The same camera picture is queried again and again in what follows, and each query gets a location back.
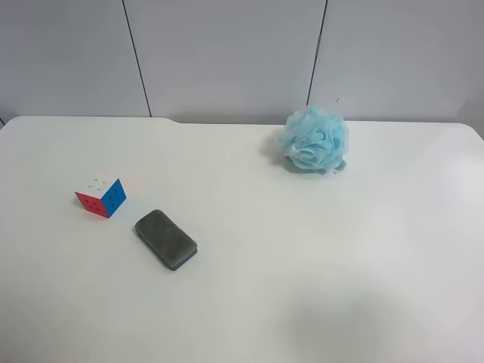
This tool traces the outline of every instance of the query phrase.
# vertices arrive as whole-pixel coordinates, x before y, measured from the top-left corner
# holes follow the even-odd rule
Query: rubik's cube
[[[110,218],[126,199],[119,179],[96,176],[76,191],[85,210]]]

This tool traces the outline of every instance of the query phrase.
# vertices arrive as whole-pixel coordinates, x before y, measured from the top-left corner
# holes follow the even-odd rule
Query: white table
[[[349,122],[348,169],[297,173],[280,126],[34,117],[0,132],[0,361],[484,359],[484,142]],[[73,190],[128,195],[111,219]],[[162,209],[178,271],[133,233]]]

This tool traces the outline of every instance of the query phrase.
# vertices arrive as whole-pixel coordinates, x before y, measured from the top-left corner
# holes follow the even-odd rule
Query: white cube face
[[[75,192],[101,199],[118,178],[96,174]]]

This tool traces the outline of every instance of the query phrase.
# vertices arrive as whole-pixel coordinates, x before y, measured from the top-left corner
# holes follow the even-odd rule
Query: blue bath pouf
[[[340,172],[346,168],[348,128],[343,117],[312,105],[287,118],[279,138],[284,155],[295,166],[316,172]]]

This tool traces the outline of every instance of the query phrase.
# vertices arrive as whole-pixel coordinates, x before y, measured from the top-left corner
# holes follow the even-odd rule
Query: blue cube face
[[[116,209],[123,203],[126,199],[126,194],[124,193],[121,181],[117,179],[113,186],[109,188],[106,194],[101,198],[101,202],[104,204],[108,218],[116,212]]]

